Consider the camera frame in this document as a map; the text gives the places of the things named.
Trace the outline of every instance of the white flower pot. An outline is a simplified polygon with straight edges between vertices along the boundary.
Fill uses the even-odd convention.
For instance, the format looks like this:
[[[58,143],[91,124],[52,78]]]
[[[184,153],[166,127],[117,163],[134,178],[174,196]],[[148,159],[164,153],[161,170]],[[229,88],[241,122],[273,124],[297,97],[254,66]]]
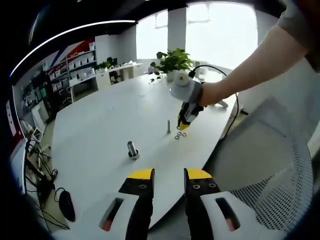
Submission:
[[[173,70],[173,71],[169,71],[167,74],[166,74],[166,80],[171,83],[174,81],[175,79],[175,75],[176,75],[176,71],[177,70]]]

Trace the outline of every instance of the white wall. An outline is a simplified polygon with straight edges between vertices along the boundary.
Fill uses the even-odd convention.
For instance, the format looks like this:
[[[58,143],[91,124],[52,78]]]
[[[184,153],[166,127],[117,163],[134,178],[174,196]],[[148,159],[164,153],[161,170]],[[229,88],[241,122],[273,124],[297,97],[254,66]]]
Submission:
[[[136,26],[129,28],[119,36],[120,45],[120,60],[118,63],[136,61],[137,48],[136,48]]]
[[[160,64],[160,60],[155,58],[155,59],[137,59],[137,63],[142,64],[142,71],[143,73],[148,73],[148,68],[152,62],[155,62],[155,64]]]
[[[120,63],[119,39],[119,35],[100,35],[95,37],[94,41],[97,64],[105,62],[108,57],[118,58],[118,63]]]
[[[168,11],[168,49],[186,49],[187,8]]]
[[[256,19],[258,41],[261,42],[278,19],[258,10]],[[273,80],[240,92],[239,101],[244,105],[244,110],[251,113],[264,99],[274,96],[292,114],[303,129],[304,137],[309,140],[317,120],[320,119],[320,101],[315,91],[318,89],[319,92],[319,84],[320,76],[313,71],[306,59],[302,59],[289,71]]]

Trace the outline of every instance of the metal bolt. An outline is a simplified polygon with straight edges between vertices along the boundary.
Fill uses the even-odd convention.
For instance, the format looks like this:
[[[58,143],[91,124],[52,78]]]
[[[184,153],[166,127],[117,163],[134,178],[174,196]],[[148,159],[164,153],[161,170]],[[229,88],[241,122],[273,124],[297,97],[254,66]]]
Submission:
[[[147,188],[147,185],[141,184],[141,185],[139,185],[139,188],[140,188],[140,189],[146,189],[146,188]]]
[[[129,157],[134,159],[134,160],[137,160],[139,158],[139,152],[138,150],[135,148],[135,145],[132,141],[128,141],[128,143],[126,144],[128,149],[129,149]]]
[[[134,145],[134,143],[132,141],[128,141],[127,147],[128,147],[129,152],[130,152],[130,154],[132,156],[137,155],[137,151],[136,151],[135,145]]]
[[[167,123],[167,134],[171,133],[171,124],[170,124],[170,120],[168,119],[168,123]]]
[[[193,185],[192,188],[193,188],[193,189],[199,189],[199,188],[200,188],[200,185],[198,185],[198,184]]]

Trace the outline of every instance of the ceiling light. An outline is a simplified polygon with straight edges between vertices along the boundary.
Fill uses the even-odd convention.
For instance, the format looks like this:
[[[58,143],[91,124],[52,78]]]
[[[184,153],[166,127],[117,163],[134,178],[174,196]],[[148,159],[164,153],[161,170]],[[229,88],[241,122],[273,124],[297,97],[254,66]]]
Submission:
[[[32,51],[30,51],[16,66],[15,68],[12,70],[12,72],[10,73],[10,77],[12,76],[12,74],[17,70],[17,68],[24,62],[24,60],[26,60],[31,54],[33,54],[35,51],[37,51],[39,48],[41,48],[43,45],[47,44],[48,42],[50,42],[51,40],[58,38],[64,34],[70,33],[72,31],[78,30],[78,29],[82,29],[85,27],[91,27],[91,26],[95,26],[95,25],[101,25],[101,24],[117,24],[117,23],[135,23],[135,20],[112,20],[112,21],[100,21],[100,22],[94,22],[94,23],[89,23],[86,25],[82,25],[82,26],[77,26],[75,28],[69,29],[67,31],[61,32],[51,38],[49,38],[48,40],[44,41],[43,43],[41,43],[40,45],[38,45],[37,47],[35,47]]]

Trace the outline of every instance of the computer mouse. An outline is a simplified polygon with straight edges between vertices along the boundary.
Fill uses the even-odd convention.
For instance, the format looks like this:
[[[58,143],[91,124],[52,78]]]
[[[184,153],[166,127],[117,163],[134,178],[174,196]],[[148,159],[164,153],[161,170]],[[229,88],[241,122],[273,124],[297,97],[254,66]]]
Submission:
[[[74,205],[71,200],[70,193],[68,191],[63,191],[59,197],[59,208],[62,215],[71,222],[76,220],[76,214]]]

